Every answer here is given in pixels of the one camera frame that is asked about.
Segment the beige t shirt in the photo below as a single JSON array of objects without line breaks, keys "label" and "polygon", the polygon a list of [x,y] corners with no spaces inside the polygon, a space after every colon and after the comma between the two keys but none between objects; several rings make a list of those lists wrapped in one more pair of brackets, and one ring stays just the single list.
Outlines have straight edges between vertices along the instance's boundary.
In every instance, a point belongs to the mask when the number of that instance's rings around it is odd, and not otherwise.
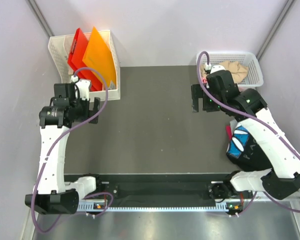
[{"label": "beige t shirt", "polygon": [[211,67],[211,72],[216,72],[219,70],[229,71],[235,84],[240,84],[247,77],[249,70],[247,66],[241,65],[238,61],[229,60],[213,66],[209,65],[208,67]]}]

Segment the red plastic folder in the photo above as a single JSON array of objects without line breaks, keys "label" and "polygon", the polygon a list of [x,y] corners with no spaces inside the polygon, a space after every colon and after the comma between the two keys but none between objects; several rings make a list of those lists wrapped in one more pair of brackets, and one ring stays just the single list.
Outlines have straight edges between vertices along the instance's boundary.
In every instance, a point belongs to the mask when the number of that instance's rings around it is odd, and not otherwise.
[{"label": "red plastic folder", "polygon": [[[67,63],[75,72],[80,68],[87,67],[83,62],[83,58],[88,46],[88,39],[84,35],[83,31],[78,28],[74,34],[74,38],[70,47]],[[103,84],[95,76],[91,70],[81,70],[77,76],[80,79],[86,79],[91,81],[91,92],[102,91]]]}]

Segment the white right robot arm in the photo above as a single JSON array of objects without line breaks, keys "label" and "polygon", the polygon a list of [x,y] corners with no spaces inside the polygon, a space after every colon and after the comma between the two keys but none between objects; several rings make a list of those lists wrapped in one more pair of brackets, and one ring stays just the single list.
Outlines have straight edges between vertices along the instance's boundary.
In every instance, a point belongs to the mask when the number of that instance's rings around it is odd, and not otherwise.
[{"label": "white right robot arm", "polygon": [[191,85],[193,112],[199,110],[199,99],[203,111],[222,111],[236,121],[226,155],[239,170],[223,180],[224,196],[254,191],[283,200],[300,189],[300,154],[257,90],[240,91],[228,70],[218,70],[206,83]]}]

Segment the white mesh laundry basket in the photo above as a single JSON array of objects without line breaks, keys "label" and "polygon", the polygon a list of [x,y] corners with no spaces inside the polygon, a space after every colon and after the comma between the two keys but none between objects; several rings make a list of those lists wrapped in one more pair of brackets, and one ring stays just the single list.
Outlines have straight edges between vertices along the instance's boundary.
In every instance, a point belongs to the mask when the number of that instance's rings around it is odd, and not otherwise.
[{"label": "white mesh laundry basket", "polygon": [[244,51],[210,51],[209,63],[214,66],[221,65],[223,62],[236,63],[241,68],[247,69],[245,78],[237,83],[239,90],[242,92],[246,89],[256,89],[264,83],[263,74],[256,56],[251,52]]}]

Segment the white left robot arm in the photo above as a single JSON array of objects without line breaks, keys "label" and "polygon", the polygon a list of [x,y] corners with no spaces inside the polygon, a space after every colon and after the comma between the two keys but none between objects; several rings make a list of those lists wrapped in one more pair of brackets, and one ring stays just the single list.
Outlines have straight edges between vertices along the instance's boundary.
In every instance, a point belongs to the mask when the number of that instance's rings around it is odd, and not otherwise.
[{"label": "white left robot arm", "polygon": [[97,118],[91,117],[99,111],[100,99],[96,97],[90,109],[90,88],[91,82],[86,79],[56,83],[50,104],[39,112],[39,182],[24,200],[26,206],[39,214],[75,214],[80,200],[87,194],[95,199],[103,194],[103,185],[93,176],[83,176],[70,183],[64,178],[66,145],[73,123],[98,123]]}]

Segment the black printed t shirt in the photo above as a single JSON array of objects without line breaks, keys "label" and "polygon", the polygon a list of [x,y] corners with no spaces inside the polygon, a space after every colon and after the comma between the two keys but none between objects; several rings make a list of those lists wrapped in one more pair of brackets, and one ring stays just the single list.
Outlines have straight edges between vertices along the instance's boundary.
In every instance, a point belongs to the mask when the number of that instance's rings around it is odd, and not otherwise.
[{"label": "black printed t shirt", "polygon": [[240,123],[234,128],[226,156],[245,172],[263,171],[273,167],[255,138]]}]

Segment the orange plastic folder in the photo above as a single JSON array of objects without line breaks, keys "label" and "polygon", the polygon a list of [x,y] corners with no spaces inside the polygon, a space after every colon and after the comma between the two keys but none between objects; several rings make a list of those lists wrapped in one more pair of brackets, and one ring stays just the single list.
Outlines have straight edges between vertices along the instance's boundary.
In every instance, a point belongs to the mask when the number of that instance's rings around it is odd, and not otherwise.
[{"label": "orange plastic folder", "polygon": [[109,90],[117,88],[117,75],[112,52],[95,27],[92,28],[82,61],[87,67],[100,73]]}]

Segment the white file organizer rack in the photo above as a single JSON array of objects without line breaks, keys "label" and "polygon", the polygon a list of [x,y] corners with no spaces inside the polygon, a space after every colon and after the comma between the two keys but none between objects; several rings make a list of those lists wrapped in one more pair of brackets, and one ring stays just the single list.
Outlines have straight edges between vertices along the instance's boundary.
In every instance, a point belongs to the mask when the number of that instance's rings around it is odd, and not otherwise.
[{"label": "white file organizer rack", "polygon": [[[108,48],[111,50],[116,71],[116,88],[108,91],[108,100],[121,99],[121,66],[117,56],[116,48],[110,30],[99,32]],[[68,56],[74,39],[74,34],[52,36],[48,42],[48,51],[60,75],[62,83],[70,83],[73,70],[68,65]]]}]

